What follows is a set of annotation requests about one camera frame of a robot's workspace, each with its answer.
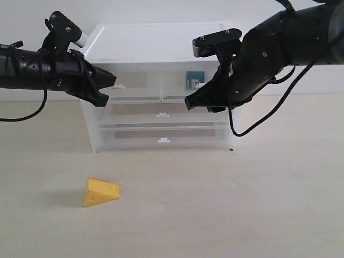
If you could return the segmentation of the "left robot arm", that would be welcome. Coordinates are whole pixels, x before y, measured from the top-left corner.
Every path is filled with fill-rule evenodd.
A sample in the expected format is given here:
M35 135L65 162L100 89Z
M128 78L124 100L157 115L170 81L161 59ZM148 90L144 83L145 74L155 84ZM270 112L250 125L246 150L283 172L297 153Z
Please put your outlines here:
M89 63L74 49L59 61L47 49L27 51L20 49L22 45L22 41L1 44L1 88L60 91L95 107L107 104L109 96L100 90L114 86L114 74Z

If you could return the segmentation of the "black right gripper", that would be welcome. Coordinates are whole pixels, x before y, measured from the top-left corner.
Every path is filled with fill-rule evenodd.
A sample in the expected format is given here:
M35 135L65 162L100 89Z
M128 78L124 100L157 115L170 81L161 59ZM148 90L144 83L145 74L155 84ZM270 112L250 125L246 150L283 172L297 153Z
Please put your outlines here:
M220 63L212 80L185 97L188 110L222 112L252 100L285 67L279 40L233 40L213 46Z

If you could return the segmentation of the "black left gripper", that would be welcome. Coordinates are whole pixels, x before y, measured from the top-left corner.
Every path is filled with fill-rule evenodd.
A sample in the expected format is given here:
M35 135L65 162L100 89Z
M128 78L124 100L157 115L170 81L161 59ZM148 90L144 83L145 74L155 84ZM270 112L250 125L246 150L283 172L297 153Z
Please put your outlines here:
M89 63L75 49L68 50L63 61L56 61L55 72L61 79L62 91L93 106L106 106L109 96L97 89L112 87L117 79L111 72Z

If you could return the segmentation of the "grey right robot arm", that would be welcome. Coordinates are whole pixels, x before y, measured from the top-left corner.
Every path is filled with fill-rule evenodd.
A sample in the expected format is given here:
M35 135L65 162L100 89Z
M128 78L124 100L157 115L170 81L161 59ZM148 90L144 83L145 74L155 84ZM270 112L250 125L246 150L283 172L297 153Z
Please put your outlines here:
M269 84L287 66L343 64L343 41L331 42L343 32L343 1L321 1L301 10L283 10L246 34L231 28L195 38L197 58L216 56L213 78L186 96L188 109L209 112L236 108Z

